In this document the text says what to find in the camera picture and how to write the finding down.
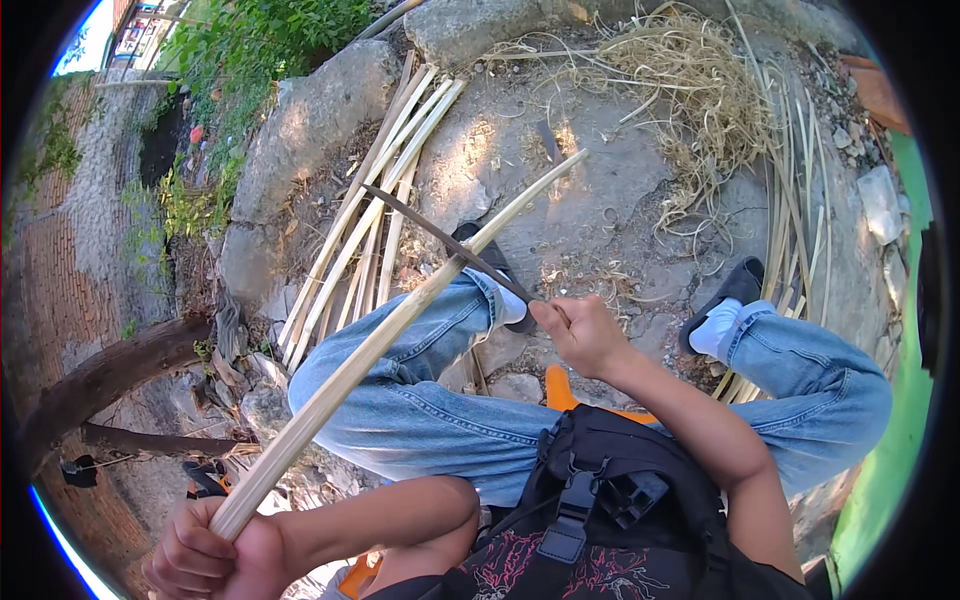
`hand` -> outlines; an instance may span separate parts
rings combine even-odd
[[[550,334],[566,364],[583,377],[609,383],[611,374],[637,355],[599,296],[534,300],[530,314]]]
[[[255,516],[233,544],[207,529],[224,500],[183,500],[174,511],[153,560],[143,565],[158,600],[278,598],[290,583],[283,536],[269,517]]]

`forearm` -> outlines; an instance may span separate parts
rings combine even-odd
[[[746,421],[639,352],[618,359],[603,379],[650,411],[722,489],[776,470]]]
[[[462,526],[477,507],[467,480],[421,477],[272,518],[283,534],[286,571],[294,581],[331,561],[434,540]]]

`blue jeans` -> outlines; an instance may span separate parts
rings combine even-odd
[[[314,348],[290,382],[293,412],[402,299]],[[499,290],[464,271],[376,362],[314,440],[388,479],[458,475],[470,480],[482,503],[515,506],[536,461],[537,436],[561,413],[454,394],[436,382],[499,326],[501,313]],[[788,495],[852,467],[880,439],[890,417],[890,385],[874,361],[837,335],[779,317],[760,300],[743,307],[720,349],[725,364],[776,398],[730,409],[767,443]]]

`black sandal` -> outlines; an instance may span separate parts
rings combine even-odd
[[[721,285],[717,293],[713,295],[713,298],[708,300],[708,302],[697,311],[697,314],[687,319],[684,326],[680,328],[680,348],[687,354],[700,354],[700,352],[693,349],[693,346],[690,345],[690,332],[704,324],[704,321],[707,320],[707,313],[713,310],[724,298],[737,299],[744,306],[760,300],[760,287],[762,284],[763,263],[760,262],[759,258],[756,256],[747,256],[737,263],[727,276],[727,279],[723,282],[723,285]]]
[[[482,227],[483,226],[476,221],[465,221],[450,234],[450,237],[458,242],[463,242],[476,235],[477,231]],[[510,281],[519,284],[519,280],[517,280],[514,275],[514,270],[510,268],[507,259],[503,257],[503,252],[500,251],[500,247],[496,245],[496,240],[487,244],[487,247],[480,251],[477,257],[507,276]],[[530,308],[528,307],[526,314],[523,315],[523,319],[516,323],[507,323],[505,326],[514,333],[528,333],[537,326],[537,321],[534,319],[534,316],[530,314]]]

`brick wall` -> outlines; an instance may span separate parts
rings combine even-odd
[[[140,75],[129,72],[128,79]],[[94,83],[117,76],[115,70],[98,74]],[[118,340],[130,318],[142,326],[173,316],[172,302],[153,291],[157,286],[172,291],[170,282],[138,280],[121,252],[127,233],[138,225],[119,201],[126,182],[139,177],[142,140],[136,125],[160,93],[152,87],[106,90],[104,117],[83,128],[82,111],[74,110],[71,133],[84,153],[75,177],[67,181],[61,173],[50,174],[39,185],[36,211],[18,213],[12,247],[3,256],[2,334],[3,367],[20,418],[36,404],[41,389]],[[95,94],[92,85],[74,84],[64,102],[85,108]],[[64,441],[62,455],[68,459],[87,452],[76,433]],[[37,483],[80,550],[133,597],[146,598],[140,563],[150,556],[156,531],[132,510],[107,471],[96,488],[81,490],[64,485],[52,460]]]

